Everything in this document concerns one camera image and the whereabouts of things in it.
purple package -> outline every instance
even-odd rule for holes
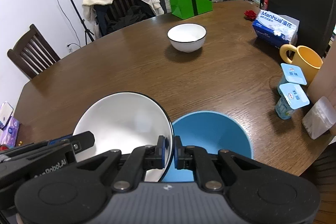
[[[19,130],[19,121],[13,116],[9,118],[7,125],[3,128],[0,144],[5,144],[9,148],[13,148],[16,142],[17,132]]]

gray ribbed panel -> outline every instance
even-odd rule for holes
[[[140,183],[116,194],[89,224],[248,224],[223,196],[200,190],[195,182]]]

wall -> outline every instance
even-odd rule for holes
[[[71,20],[81,45],[84,45],[83,26],[70,1],[59,2]],[[82,13],[82,0],[74,2]],[[22,88],[29,79],[9,60],[7,51],[28,31],[29,25],[36,25],[60,58],[69,54],[66,45],[78,43],[78,40],[56,0],[0,0],[0,11],[0,103],[7,100],[15,107]]]

bowl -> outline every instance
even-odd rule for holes
[[[181,52],[194,52],[203,46],[207,31],[198,24],[180,24],[171,28],[167,36],[172,46]]]
[[[208,153],[217,154],[228,149],[248,158],[253,158],[251,142],[244,129],[232,118],[213,111],[197,111],[184,115],[173,123],[175,136],[180,136],[182,145],[200,146]],[[194,181],[190,170],[177,170],[172,164],[163,182]]]
[[[95,143],[76,154],[77,161],[112,149],[129,154],[139,146],[156,145],[159,135],[163,135],[169,143],[165,168],[147,171],[145,181],[160,181],[171,164],[174,140],[171,122],[164,109],[144,94],[119,92],[100,99],[83,114],[73,134],[87,130],[93,133]]]

cable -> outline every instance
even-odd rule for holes
[[[61,4],[59,3],[58,0],[57,0],[57,3],[58,3],[59,8],[61,9],[62,13],[64,14],[64,16],[65,16],[65,17],[67,18],[67,20],[69,21],[69,23],[70,23],[70,25],[71,25],[71,28],[72,28],[73,31],[75,32],[76,37],[77,37],[77,40],[78,40],[78,43],[79,43],[79,45],[76,44],[76,43],[71,43],[71,44],[76,44],[78,47],[81,47],[81,42],[80,42],[80,40],[79,40],[79,38],[78,38],[78,35],[77,35],[77,32],[75,31],[75,28],[72,26],[72,23],[71,23],[70,19],[67,17],[67,15],[65,14],[65,12],[63,11],[63,9],[62,9],[62,7],[61,7]]]

